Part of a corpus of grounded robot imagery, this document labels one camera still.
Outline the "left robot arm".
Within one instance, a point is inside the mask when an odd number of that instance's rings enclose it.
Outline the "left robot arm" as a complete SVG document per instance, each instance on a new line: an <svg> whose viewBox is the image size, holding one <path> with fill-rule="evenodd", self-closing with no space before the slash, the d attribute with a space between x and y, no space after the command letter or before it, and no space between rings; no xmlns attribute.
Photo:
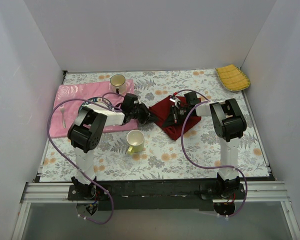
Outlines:
<svg viewBox="0 0 300 240"><path fill-rule="evenodd" d="M85 200L96 196L97 190L91 182L96 179L94 172L94 150L101 140L105 127L123 126L131 120L146 125L157 122L159 118L149 108L139 102L138 96L127 93L123 102L115 106L99 106L94 109L90 104L83 104L78 115L68 130L67 137L75 152L77 176L71 181L75 191Z"/></svg>

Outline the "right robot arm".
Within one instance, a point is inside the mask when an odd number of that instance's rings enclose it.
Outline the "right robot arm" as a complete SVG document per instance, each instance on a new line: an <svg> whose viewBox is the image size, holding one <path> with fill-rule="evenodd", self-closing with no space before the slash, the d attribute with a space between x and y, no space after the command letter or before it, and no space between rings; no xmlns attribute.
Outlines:
<svg viewBox="0 0 300 240"><path fill-rule="evenodd" d="M218 170L216 180L201 185L197 193L203 199L227 199L235 196L235 193L243 190L238 171L238 156L240 140L247 129L247 122L238 102L234 98L222 102L201 102L195 91L186 93L184 97L184 105L176 93L168 97L172 106L163 126L182 125L183 135L190 117L211 117L220 143L220 166L214 167Z"/></svg>

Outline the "dark red cloth napkin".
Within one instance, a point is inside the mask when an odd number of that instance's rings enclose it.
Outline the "dark red cloth napkin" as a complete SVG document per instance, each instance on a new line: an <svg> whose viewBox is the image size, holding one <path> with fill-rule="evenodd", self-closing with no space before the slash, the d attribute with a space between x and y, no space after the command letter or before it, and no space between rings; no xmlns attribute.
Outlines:
<svg viewBox="0 0 300 240"><path fill-rule="evenodd" d="M177 96L177 98L179 99L178 107L169 96L149 107L150 112L158 118L155 124L174 141L181 136L183 123L194 107L187 101L186 95Z"/></svg>

